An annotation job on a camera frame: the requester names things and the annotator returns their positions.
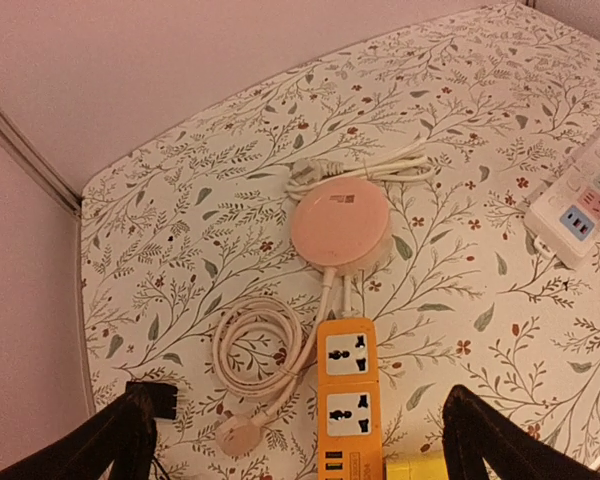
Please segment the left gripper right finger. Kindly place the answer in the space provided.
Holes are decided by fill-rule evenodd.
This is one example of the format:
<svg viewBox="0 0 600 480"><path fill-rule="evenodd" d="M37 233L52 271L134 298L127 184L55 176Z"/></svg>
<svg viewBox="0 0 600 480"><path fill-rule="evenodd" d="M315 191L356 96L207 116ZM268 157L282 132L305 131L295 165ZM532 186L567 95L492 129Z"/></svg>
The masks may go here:
<svg viewBox="0 0 600 480"><path fill-rule="evenodd" d="M533 438L467 387L450 390L442 409L450 479L600 479L591 469Z"/></svg>

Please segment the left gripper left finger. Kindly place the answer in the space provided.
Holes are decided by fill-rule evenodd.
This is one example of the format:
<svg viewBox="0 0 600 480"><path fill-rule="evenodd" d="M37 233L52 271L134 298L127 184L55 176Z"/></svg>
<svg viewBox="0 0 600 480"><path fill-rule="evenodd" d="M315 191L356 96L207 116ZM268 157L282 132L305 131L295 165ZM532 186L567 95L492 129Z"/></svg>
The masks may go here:
<svg viewBox="0 0 600 480"><path fill-rule="evenodd" d="M55 443L0 471L0 479L147 479L156 447L154 408L135 386Z"/></svg>

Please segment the yellow cube socket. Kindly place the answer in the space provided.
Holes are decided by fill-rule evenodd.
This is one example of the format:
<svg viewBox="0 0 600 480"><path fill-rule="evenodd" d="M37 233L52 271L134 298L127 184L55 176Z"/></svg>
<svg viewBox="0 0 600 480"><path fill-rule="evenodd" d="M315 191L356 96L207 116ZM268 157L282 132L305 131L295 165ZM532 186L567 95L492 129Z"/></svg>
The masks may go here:
<svg viewBox="0 0 600 480"><path fill-rule="evenodd" d="M385 463L386 480L448 480L442 451L410 455Z"/></svg>

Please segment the white multi-socket power strip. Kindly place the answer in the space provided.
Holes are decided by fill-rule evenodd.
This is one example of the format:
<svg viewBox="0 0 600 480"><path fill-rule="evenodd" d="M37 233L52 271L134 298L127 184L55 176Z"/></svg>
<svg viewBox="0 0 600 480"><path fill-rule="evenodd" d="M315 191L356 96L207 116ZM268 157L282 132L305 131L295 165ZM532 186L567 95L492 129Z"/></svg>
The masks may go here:
<svg viewBox="0 0 600 480"><path fill-rule="evenodd" d="M531 202L524 225L534 248L546 258L569 269L585 260L600 237L600 127Z"/></svg>

